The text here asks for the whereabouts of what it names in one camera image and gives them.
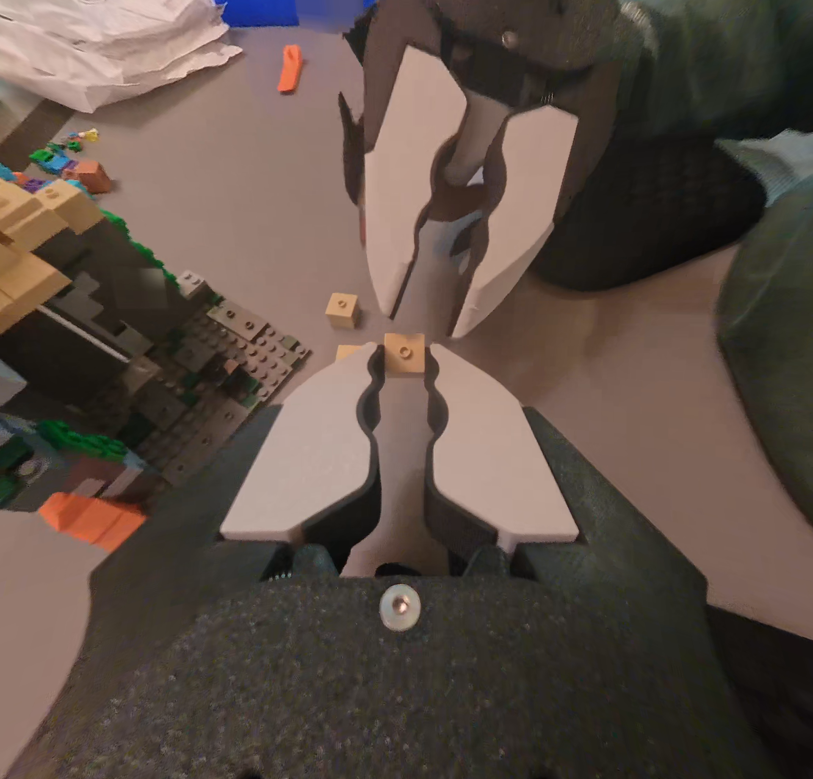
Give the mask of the toy brick building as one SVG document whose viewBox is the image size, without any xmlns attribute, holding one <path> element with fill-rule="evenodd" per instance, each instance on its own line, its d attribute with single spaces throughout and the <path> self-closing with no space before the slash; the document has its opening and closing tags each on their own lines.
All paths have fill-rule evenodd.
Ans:
<svg viewBox="0 0 813 779">
<path fill-rule="evenodd" d="M 309 355 L 77 181 L 2 178 L 2 510 L 115 550 Z"/>
</svg>

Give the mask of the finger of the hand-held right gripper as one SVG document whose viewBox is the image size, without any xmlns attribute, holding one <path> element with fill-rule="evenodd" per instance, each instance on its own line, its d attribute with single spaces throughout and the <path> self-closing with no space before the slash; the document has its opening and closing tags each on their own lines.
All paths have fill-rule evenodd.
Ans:
<svg viewBox="0 0 813 779">
<path fill-rule="evenodd" d="M 467 101 L 442 60 L 408 45 L 375 147 L 364 157 L 365 253 L 381 313 L 395 317 L 432 198 L 433 167 Z"/>
<path fill-rule="evenodd" d="M 506 120 L 485 165 L 489 203 L 473 231 L 471 274 L 453 339 L 491 315 L 549 237 L 577 125 L 577 116 L 551 105 Z"/>
</svg>

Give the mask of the grey desk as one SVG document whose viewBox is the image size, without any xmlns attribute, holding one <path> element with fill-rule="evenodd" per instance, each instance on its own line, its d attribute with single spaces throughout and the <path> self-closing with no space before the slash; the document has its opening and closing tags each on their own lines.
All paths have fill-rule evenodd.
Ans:
<svg viewBox="0 0 813 779">
<path fill-rule="evenodd" d="M 337 94 L 361 69 L 339 37 L 236 32 L 238 60 L 88 123 L 119 179 L 107 205 L 173 271 L 192 269 L 313 351 L 290 396 L 338 344 L 390 330 L 375 306 L 341 168 Z M 305 63 L 279 94 L 283 47 Z M 634 286 L 574 295 L 525 276 L 454 352 L 545 416 L 708 580 L 721 609 L 811 637 L 811 526 L 756 440 L 719 355 L 727 246 Z M 359 297 L 356 329 L 325 316 Z M 105 557 L 34 514 L 2 512 L 2 774 L 46 777 L 31 737 L 57 703 L 72 737 L 128 672 L 198 612 L 259 581 L 213 537 L 270 426 L 263 412 Z"/>
</svg>

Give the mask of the orange brick separator tool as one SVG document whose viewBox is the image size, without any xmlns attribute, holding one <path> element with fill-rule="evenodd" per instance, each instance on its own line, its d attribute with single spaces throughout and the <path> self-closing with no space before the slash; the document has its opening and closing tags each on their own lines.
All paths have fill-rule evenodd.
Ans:
<svg viewBox="0 0 813 779">
<path fill-rule="evenodd" d="M 279 94 L 292 94 L 299 87 L 305 60 L 297 44 L 287 44 L 282 51 L 282 64 L 277 91 Z"/>
</svg>

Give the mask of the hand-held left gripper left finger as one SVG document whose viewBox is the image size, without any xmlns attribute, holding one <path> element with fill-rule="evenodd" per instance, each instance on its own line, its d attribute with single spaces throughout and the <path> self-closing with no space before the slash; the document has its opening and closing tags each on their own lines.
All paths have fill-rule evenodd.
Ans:
<svg viewBox="0 0 813 779">
<path fill-rule="evenodd" d="M 229 541 L 302 543 L 332 524 L 345 544 L 376 528 L 340 519 L 370 494 L 379 472 L 374 431 L 381 413 L 383 347 L 369 342 L 314 373 L 281 405 L 219 527 Z"/>
</svg>

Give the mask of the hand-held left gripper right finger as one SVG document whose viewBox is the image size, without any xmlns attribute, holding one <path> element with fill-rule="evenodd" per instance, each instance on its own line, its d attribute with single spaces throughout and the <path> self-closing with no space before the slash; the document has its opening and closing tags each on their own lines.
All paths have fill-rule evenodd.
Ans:
<svg viewBox="0 0 813 779">
<path fill-rule="evenodd" d="M 441 344 L 424 384 L 432 439 L 423 515 L 452 554 L 524 543 L 570 543 L 579 530 L 520 401 Z"/>
</svg>

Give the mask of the pile of small toy figures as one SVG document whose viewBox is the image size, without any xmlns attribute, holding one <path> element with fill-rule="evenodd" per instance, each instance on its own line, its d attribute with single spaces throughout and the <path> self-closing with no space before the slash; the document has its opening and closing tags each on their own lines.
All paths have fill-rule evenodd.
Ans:
<svg viewBox="0 0 813 779">
<path fill-rule="evenodd" d="M 64 138 L 34 150 L 28 158 L 48 175 L 78 183 L 90 195 L 107 194 L 113 188 L 107 171 L 99 161 L 84 156 L 86 144 L 94 144 L 98 139 L 95 127 L 69 132 Z"/>
</svg>

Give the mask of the black textured pad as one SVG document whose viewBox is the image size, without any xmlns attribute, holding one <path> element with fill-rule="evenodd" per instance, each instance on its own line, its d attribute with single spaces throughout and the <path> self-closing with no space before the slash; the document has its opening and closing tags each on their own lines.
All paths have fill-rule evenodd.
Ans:
<svg viewBox="0 0 813 779">
<path fill-rule="evenodd" d="M 736 243 L 766 207 L 710 134 L 614 138 L 529 269 L 580 293 L 626 286 Z"/>
</svg>

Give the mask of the white paper bag pile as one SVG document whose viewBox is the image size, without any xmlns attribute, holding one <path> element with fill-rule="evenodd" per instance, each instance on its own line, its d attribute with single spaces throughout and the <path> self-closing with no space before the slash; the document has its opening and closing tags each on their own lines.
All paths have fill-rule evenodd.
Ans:
<svg viewBox="0 0 813 779">
<path fill-rule="evenodd" d="M 215 0 L 1 0 L 6 84 L 77 113 L 237 59 Z"/>
</svg>

